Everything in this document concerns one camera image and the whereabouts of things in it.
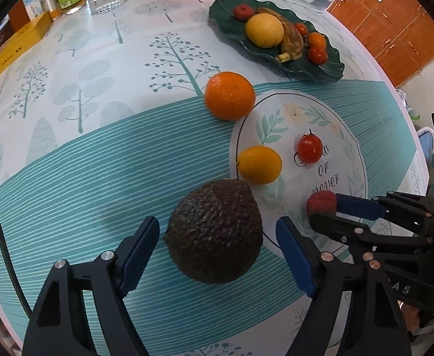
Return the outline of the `person right hand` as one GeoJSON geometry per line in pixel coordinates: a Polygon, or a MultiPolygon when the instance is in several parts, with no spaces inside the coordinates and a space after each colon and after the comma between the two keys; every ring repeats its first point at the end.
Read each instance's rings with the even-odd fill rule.
{"type": "Polygon", "coordinates": [[[413,334],[414,336],[418,336],[421,334],[426,334],[428,331],[419,326],[420,318],[419,318],[419,309],[416,307],[412,307],[407,303],[400,303],[400,310],[403,314],[403,318],[405,320],[405,324],[408,332],[413,334]]]}

